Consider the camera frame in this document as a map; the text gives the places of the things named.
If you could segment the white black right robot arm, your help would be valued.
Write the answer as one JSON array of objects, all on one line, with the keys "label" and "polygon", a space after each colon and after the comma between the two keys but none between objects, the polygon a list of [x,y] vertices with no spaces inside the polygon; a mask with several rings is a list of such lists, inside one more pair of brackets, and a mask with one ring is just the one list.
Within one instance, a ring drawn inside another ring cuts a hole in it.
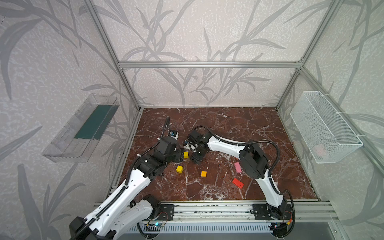
[{"label": "white black right robot arm", "polygon": [[[261,143],[267,143],[275,147],[277,156],[271,166],[268,158],[260,147]],[[205,126],[195,127],[183,146],[192,151],[191,159],[199,164],[208,152],[220,152],[240,161],[241,168],[252,179],[255,179],[266,198],[267,216],[272,219],[282,219],[287,209],[288,202],[282,191],[278,189],[271,171],[275,168],[280,159],[279,147],[268,140],[251,142],[238,142],[225,139],[216,135],[213,130]]]}]

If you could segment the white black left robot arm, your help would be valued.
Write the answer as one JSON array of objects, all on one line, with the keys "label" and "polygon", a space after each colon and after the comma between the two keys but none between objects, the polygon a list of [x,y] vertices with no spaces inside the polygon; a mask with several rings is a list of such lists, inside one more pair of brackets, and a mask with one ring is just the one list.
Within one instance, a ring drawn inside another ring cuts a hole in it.
[{"label": "white black left robot arm", "polygon": [[130,203],[167,166],[184,159],[178,143],[178,132],[171,130],[166,118],[161,136],[154,146],[139,154],[130,166],[124,182],[86,217],[76,217],[70,223],[72,240],[117,240],[133,225],[159,215],[160,201],[146,196],[135,206]]}]

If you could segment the pink rectangular block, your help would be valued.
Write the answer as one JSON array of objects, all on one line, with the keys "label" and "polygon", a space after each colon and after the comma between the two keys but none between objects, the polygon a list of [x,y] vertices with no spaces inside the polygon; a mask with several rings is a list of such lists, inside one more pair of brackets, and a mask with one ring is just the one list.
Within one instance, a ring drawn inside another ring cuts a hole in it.
[{"label": "pink rectangular block", "polygon": [[242,173],[242,167],[241,167],[240,163],[236,162],[236,163],[234,163],[234,165],[235,165],[236,172],[238,174],[241,174]]}]

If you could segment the red flat block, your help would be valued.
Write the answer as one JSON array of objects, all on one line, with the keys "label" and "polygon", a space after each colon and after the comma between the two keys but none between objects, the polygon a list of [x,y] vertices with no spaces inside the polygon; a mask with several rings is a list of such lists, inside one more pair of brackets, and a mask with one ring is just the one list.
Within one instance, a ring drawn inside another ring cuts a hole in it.
[{"label": "red flat block", "polygon": [[238,179],[233,179],[233,184],[236,185],[238,188],[242,189],[244,187],[244,183],[242,183]]}]

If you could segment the yellow cube front left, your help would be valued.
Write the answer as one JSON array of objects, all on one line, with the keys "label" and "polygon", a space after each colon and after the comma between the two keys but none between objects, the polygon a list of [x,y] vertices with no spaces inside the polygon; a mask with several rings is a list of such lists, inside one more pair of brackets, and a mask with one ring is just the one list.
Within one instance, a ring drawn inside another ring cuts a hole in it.
[{"label": "yellow cube front left", "polygon": [[177,166],[177,169],[176,169],[177,173],[182,174],[183,170],[184,168],[182,166]]}]

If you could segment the pink item in basket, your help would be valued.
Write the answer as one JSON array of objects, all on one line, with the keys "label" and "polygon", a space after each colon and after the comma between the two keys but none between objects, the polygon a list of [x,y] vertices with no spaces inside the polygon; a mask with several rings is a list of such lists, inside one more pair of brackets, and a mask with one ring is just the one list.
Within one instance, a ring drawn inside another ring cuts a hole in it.
[{"label": "pink item in basket", "polygon": [[325,158],[329,155],[328,151],[326,150],[326,148],[323,144],[315,145],[314,151],[321,158]]}]

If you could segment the clear plastic wall bin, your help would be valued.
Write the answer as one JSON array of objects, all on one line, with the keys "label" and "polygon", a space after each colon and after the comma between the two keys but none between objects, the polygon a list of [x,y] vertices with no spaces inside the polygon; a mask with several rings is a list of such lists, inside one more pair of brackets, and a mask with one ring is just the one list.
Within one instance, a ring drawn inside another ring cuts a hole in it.
[{"label": "clear plastic wall bin", "polygon": [[86,163],[120,104],[117,97],[90,94],[42,155],[54,163]]}]

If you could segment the aluminium frame horizontal bar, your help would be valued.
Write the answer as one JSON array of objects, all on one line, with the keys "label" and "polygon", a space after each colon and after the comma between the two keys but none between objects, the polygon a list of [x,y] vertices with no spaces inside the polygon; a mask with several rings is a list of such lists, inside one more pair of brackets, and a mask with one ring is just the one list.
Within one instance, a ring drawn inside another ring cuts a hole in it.
[{"label": "aluminium frame horizontal bar", "polygon": [[118,63],[121,69],[131,68],[299,68],[301,63],[292,61],[202,62],[202,61],[141,61]]}]

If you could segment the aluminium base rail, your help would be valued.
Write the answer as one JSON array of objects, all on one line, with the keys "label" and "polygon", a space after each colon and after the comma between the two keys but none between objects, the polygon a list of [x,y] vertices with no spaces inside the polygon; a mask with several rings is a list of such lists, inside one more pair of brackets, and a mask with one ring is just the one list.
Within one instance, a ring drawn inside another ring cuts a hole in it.
[{"label": "aluminium base rail", "polygon": [[[274,219],[266,210],[266,202],[254,201],[170,201],[171,210],[161,210],[159,220],[173,223],[275,223],[288,222],[291,214]],[[295,200],[296,222],[339,222],[330,202]]]}]

